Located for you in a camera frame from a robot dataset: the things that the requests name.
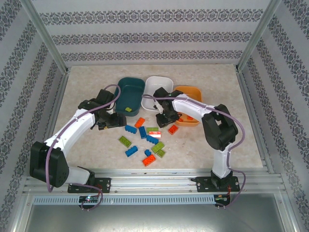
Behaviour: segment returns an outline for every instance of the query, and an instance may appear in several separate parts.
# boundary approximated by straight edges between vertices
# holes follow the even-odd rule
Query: lego brick
[[[136,132],[137,132],[137,129],[135,127],[132,127],[132,126],[129,126],[129,125],[125,126],[125,130],[128,131],[128,132],[131,132],[133,134],[136,134]]]
[[[152,149],[153,152],[157,153],[159,150],[164,148],[164,146],[165,145],[162,142],[159,142],[156,145],[154,145],[151,149]]]
[[[123,145],[125,145],[126,147],[129,147],[129,146],[131,146],[131,142],[126,138],[126,137],[124,137],[124,136],[121,136],[120,137],[120,139],[119,139],[119,141],[123,144]]]
[[[143,164],[146,167],[146,166],[148,166],[149,164],[151,164],[154,161],[155,161],[155,156],[154,155],[150,155],[149,157],[147,157],[146,159],[143,160]]]
[[[138,120],[137,120],[137,122],[135,123],[135,127],[136,128],[140,128],[142,125],[143,125],[143,123],[145,122],[145,119],[144,118],[142,118],[142,117],[140,117]]]
[[[137,146],[133,146],[128,151],[126,151],[126,156],[130,157],[131,155],[133,155],[137,151],[138,151]]]
[[[147,149],[147,150],[145,150],[144,152],[145,152],[145,155],[146,155],[147,157],[151,155],[151,151],[150,151],[150,150],[148,150],[148,149]]]
[[[171,128],[169,128],[169,133],[173,135],[177,130],[178,130],[178,127],[173,125],[171,126]]]
[[[147,134],[149,134],[150,131],[159,131],[159,127],[147,127]]]
[[[159,140],[157,138],[154,138],[150,135],[147,135],[146,140],[152,144],[157,144],[159,142]]]
[[[159,157],[163,158],[164,155],[165,155],[165,151],[164,151],[164,150],[159,150],[158,153],[157,153],[157,155],[158,155]]]
[[[150,131],[149,135],[154,138],[161,138],[161,132],[160,131]]]
[[[146,134],[146,131],[145,131],[145,127],[140,127],[139,131],[140,131],[140,138],[141,139],[144,139],[144,138],[147,137],[147,134]]]

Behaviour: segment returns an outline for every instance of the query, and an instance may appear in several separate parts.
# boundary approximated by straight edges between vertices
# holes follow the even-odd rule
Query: metal base plate
[[[96,178],[94,186],[101,189],[103,193],[110,193],[111,179]],[[98,193],[98,191],[93,188],[85,188],[76,185],[69,185],[68,193]]]
[[[211,182],[210,176],[198,176],[195,178],[198,192],[228,192],[228,186],[231,187],[231,192],[238,192],[240,190],[238,178],[233,176],[226,185],[226,188],[218,190]]]

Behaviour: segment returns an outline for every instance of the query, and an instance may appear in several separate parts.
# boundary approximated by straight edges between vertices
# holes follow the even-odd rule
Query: orange lego brick
[[[155,161],[155,156],[153,154],[151,154],[150,156],[148,156],[146,159],[143,160],[143,163],[146,167],[154,161]]]
[[[140,118],[137,120],[137,122],[135,123],[135,127],[136,127],[136,128],[140,128],[140,127],[143,125],[144,122],[145,122],[145,119],[142,118],[142,117],[140,117]]]
[[[171,126],[171,128],[169,128],[169,133],[171,135],[173,135],[176,131],[178,130],[178,127],[176,127],[175,125]]]

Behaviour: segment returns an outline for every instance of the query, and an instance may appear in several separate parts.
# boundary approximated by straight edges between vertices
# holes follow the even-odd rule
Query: patterned wall
[[[34,0],[66,64],[237,64],[269,0]]]
[[[62,74],[18,0],[0,3],[0,231],[28,175],[29,150],[47,131]]]
[[[309,1],[284,0],[243,70],[301,231],[309,231]]]

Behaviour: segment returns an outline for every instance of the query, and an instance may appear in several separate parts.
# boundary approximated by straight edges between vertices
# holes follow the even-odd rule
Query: cable
[[[101,198],[100,198],[100,200],[98,201],[98,203],[96,203],[96,204],[95,204],[93,207],[91,207],[90,209],[85,209],[85,208],[83,208],[83,205],[84,205],[85,202],[82,202],[82,205],[81,205],[81,209],[82,209],[82,210],[91,211],[91,210],[94,210],[95,208],[97,208],[97,207],[101,204],[101,202],[102,202],[102,200],[103,200],[103,192],[102,192],[101,189],[99,189],[99,188],[97,188],[97,187],[95,187],[95,186],[91,186],[91,185],[82,185],[82,184],[73,184],[73,185],[77,185],[77,186],[81,186],[81,187],[87,187],[87,188],[96,189],[96,190],[99,191],[99,195],[101,194]]]
[[[197,105],[197,106],[199,106],[199,107],[205,108],[205,109],[210,110],[210,111],[214,111],[214,112],[216,112],[216,113],[218,113],[218,114],[222,114],[222,115],[224,115],[224,116],[230,118],[230,119],[233,120],[234,122],[236,122],[236,124],[237,124],[237,125],[240,127],[240,129],[241,129],[242,138],[241,138],[241,140],[240,140],[238,143],[234,144],[233,146],[231,146],[231,147],[228,149],[228,151],[227,151],[227,156],[226,156],[226,165],[227,165],[227,167],[228,167],[229,170],[231,170],[231,171],[233,171],[233,172],[236,172],[236,173],[241,173],[241,174],[243,175],[243,183],[242,183],[242,185],[241,185],[241,187],[240,187],[239,192],[237,193],[237,195],[236,195],[235,198],[233,199],[233,201],[230,202],[230,204],[228,204],[227,206],[225,206],[225,208],[230,207],[230,206],[235,202],[235,200],[237,200],[237,198],[239,197],[240,193],[242,192],[242,190],[243,190],[243,188],[244,188],[244,186],[245,186],[245,184],[246,184],[246,174],[245,174],[243,171],[236,170],[236,169],[232,169],[232,168],[230,167],[230,164],[229,164],[229,159],[230,159],[231,150],[234,149],[235,147],[238,147],[238,146],[245,140],[246,132],[245,132],[245,129],[244,129],[243,125],[242,125],[236,118],[234,118],[233,116],[231,116],[231,115],[229,115],[229,114],[227,114],[227,113],[225,113],[225,112],[222,112],[222,111],[220,111],[220,110],[216,110],[216,109],[214,109],[214,108],[208,107],[207,105],[202,104],[202,103],[200,103],[200,102],[198,102],[198,101],[194,101],[194,100],[192,100],[192,99],[190,99],[190,98],[182,98],[182,97],[175,97],[175,98],[172,98],[172,97],[156,98],[156,97],[153,97],[153,96],[148,95],[148,94],[144,94],[144,95],[142,95],[142,97],[143,97],[143,98],[147,98],[147,99],[153,99],[154,101],[155,101],[155,100],[182,100],[182,101],[188,101],[188,102],[191,102],[191,103],[193,103],[193,104],[195,104],[195,105]]]
[[[93,111],[102,109],[102,108],[104,108],[104,107],[106,107],[106,106],[109,106],[109,105],[113,104],[113,103],[119,98],[120,93],[121,93],[121,89],[120,89],[120,87],[119,87],[118,85],[115,85],[115,84],[108,85],[108,86],[105,87],[104,90],[106,90],[107,88],[112,87],[112,86],[117,87],[118,90],[119,90],[118,95],[117,95],[117,97],[116,97],[115,99],[113,99],[113,100],[110,101],[109,103],[106,103],[106,104],[104,104],[104,105],[102,105],[102,106],[98,106],[98,107],[96,107],[96,108],[94,108],[94,109],[88,110],[88,111],[86,111],[86,112],[80,114],[79,116],[77,116],[77,117],[76,117],[75,119],[73,119],[72,121],[70,121],[70,122],[60,131],[60,133],[57,135],[57,137],[55,138],[55,140],[53,141],[53,143],[52,143],[51,146],[49,147],[48,152],[47,152],[47,156],[46,156],[46,163],[45,163],[46,185],[47,185],[47,190],[48,190],[49,192],[52,192],[52,191],[53,191],[53,188],[54,188],[54,186],[50,186],[50,181],[49,181],[49,159],[50,159],[50,155],[51,155],[51,153],[52,153],[52,150],[53,150],[55,144],[59,141],[59,138],[63,135],[63,133],[64,133],[75,121],[77,121],[78,119],[80,119],[81,117],[83,117],[84,115],[86,115],[86,114],[88,114],[88,113],[91,113],[91,112],[93,112]]]

